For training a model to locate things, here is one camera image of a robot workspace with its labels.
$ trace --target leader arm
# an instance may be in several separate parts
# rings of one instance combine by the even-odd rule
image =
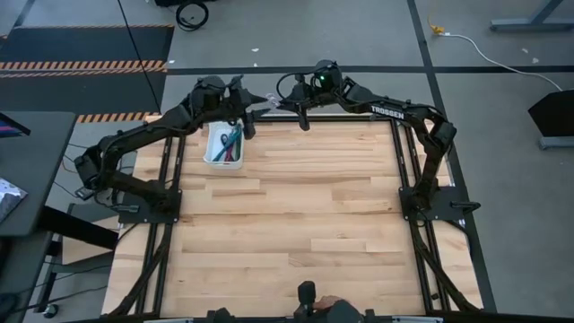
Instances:
[[[228,97],[224,96],[226,90],[229,90]],[[169,211],[172,194],[164,185],[157,180],[142,181],[121,172],[117,169],[121,158],[161,139],[191,135],[204,124],[214,121],[227,121],[234,125],[241,119],[244,135],[251,139],[255,135],[255,120],[268,109],[250,112],[246,109],[251,104],[264,101],[265,98],[242,88],[241,76],[234,77],[229,84],[218,76],[207,76],[199,79],[193,91],[160,119],[102,138],[74,160],[75,167],[86,188],[96,192],[115,188],[142,197],[158,212]]]

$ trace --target table leg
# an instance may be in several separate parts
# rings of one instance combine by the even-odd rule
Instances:
[[[542,137],[539,145],[541,150],[548,148],[574,148],[574,136]]]
[[[572,19],[548,18],[563,0],[546,0],[529,18],[496,19],[491,22],[493,31],[567,31],[574,28]]]
[[[110,250],[116,248],[116,232],[80,220],[49,206],[44,206],[44,211],[39,218],[38,226],[41,229],[52,231],[68,238],[84,241],[95,246]]]

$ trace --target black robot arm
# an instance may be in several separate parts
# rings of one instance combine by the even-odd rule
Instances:
[[[343,78],[334,62],[321,61],[309,74],[313,74],[310,83],[305,83],[304,74],[296,74],[297,83],[288,97],[281,95],[280,83],[277,84],[277,91],[282,96],[282,105],[278,109],[297,113],[303,130],[310,129],[307,110],[328,104],[339,104],[348,113],[372,113],[411,126],[427,154],[422,176],[413,188],[413,207],[419,211],[430,209],[431,200],[438,188],[437,173],[440,162],[453,143],[457,133],[455,127],[431,106],[378,96],[351,78]],[[430,131],[426,120],[433,124]]]
[[[96,192],[116,188],[142,197],[158,212],[168,211],[171,194],[163,184],[156,180],[142,181],[122,173],[117,170],[119,160],[126,153],[161,139],[191,135],[204,124],[214,121],[235,124],[241,119],[244,135],[251,139],[255,135],[255,120],[269,109],[246,111],[251,104],[266,99],[243,89],[241,77],[234,77],[229,84],[218,76],[198,79],[193,91],[160,119],[102,138],[74,160],[84,186]]]

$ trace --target gray floor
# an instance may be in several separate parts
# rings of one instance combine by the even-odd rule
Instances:
[[[436,66],[488,65],[461,39],[432,37],[427,14],[447,31],[473,38],[483,52],[507,65],[574,65],[574,32],[493,34],[490,19],[528,16],[540,0],[417,0],[430,55]],[[6,33],[24,1],[0,4],[0,34]],[[152,1],[123,0],[131,24],[174,23],[173,13]],[[210,21],[200,31],[176,29],[170,67],[314,65],[332,58],[344,65],[421,66],[405,1],[220,0],[208,3]],[[555,17],[574,17],[574,1]],[[116,0],[37,0],[25,25],[123,23]],[[253,93],[274,93],[277,74],[251,74]],[[574,88],[574,74],[548,74]],[[351,74],[374,92],[432,103],[424,74]],[[177,104],[197,76],[169,76],[162,110]],[[539,133],[526,113],[551,85],[518,74],[439,74],[450,119],[458,128],[457,149],[469,194],[482,203],[475,213],[494,298],[500,312],[574,317],[574,151],[538,150]],[[316,112],[333,112],[328,107]],[[79,125],[72,143],[93,144],[135,123]],[[69,148],[74,157],[80,149]],[[76,189],[79,179],[60,171],[59,184]],[[73,199],[54,187],[48,203],[65,210]],[[104,285],[101,274],[57,283],[54,297]],[[103,292],[62,301],[57,321],[94,318]],[[30,314],[26,321],[42,321]]]

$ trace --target computer monitor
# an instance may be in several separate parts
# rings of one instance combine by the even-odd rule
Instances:
[[[30,130],[0,112],[0,138],[29,135]]]

